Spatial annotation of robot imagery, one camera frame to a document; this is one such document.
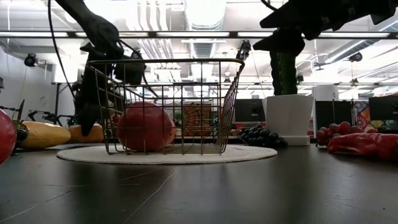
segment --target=dark table surface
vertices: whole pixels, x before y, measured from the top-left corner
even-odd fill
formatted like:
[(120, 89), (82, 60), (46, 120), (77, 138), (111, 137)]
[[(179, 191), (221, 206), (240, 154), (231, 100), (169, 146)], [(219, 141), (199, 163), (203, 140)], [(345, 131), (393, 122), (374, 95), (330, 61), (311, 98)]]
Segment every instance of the dark table surface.
[(0, 166), (0, 223), (398, 223), (398, 165), (315, 146), (190, 166), (56, 153), (25, 152)]

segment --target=white round mat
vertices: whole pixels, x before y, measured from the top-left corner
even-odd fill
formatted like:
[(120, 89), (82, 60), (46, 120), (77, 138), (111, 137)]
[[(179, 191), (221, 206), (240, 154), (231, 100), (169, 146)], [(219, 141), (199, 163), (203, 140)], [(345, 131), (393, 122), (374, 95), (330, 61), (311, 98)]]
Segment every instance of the white round mat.
[(227, 145), (220, 154), (141, 154), (132, 153), (108, 155), (104, 146), (67, 149), (57, 153), (61, 159), (106, 164), (210, 164), (220, 162), (238, 162), (263, 159), (275, 156), (277, 151), (264, 147)]

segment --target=metal wire basket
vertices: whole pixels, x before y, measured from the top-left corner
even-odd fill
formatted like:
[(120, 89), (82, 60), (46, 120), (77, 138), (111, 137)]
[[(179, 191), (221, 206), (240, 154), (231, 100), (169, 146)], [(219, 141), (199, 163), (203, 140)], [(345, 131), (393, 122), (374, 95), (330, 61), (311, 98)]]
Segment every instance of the metal wire basket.
[[(146, 65), (177, 64), (181, 67), (200, 65), (200, 78), (198, 82), (169, 82), (154, 83), (149, 85), (125, 84), (126, 67), (132, 63)], [(221, 68), (225, 69), (231, 64), (236, 66), (236, 76), (232, 82), (221, 79)], [(203, 66), (213, 65), (214, 74), (219, 82), (207, 82), (203, 78)], [(115, 60), (92, 61), (87, 63), (88, 68), (95, 71), (98, 91), (98, 101), (101, 108), (100, 124), (103, 126), (106, 152), (115, 153), (163, 153), (163, 154), (222, 154), (226, 149), (230, 126), (234, 114), (234, 102), (238, 92), (239, 76), (244, 68), (244, 62), (238, 59), (207, 58), (207, 59), (169, 59), (169, 60)], [(123, 80), (105, 75), (109, 68), (123, 68)], [(187, 95), (185, 90), (197, 91)], [(157, 97), (148, 95), (147, 89), (157, 92)], [(166, 114), (174, 118), (175, 126), (161, 125), (162, 129), (170, 129), (175, 137), (170, 144), (158, 151), (149, 151), (145, 145), (150, 139), (143, 139), (142, 150), (132, 150), (119, 144), (118, 124), (115, 117), (121, 116), (127, 108), (134, 107), (134, 103), (150, 101), (162, 107)], [(142, 104), (142, 110), (150, 107)], [(146, 132), (147, 126), (132, 126), (131, 129), (140, 129)]]

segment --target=white planter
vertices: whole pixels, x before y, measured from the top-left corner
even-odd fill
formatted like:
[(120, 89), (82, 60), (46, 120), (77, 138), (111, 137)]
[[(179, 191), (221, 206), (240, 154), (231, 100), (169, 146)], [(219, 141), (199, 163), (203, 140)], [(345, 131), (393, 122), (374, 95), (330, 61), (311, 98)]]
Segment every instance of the white planter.
[(282, 95), (263, 100), (267, 129), (286, 139), (290, 146), (310, 144), (308, 125), (313, 105), (312, 96)]

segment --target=cactus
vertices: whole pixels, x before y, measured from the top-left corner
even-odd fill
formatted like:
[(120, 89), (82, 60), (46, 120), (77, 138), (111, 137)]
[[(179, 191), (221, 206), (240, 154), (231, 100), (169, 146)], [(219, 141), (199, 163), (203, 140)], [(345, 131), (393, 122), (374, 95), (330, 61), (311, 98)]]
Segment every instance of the cactus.
[(274, 95), (297, 94), (295, 57), (290, 54), (269, 52)]

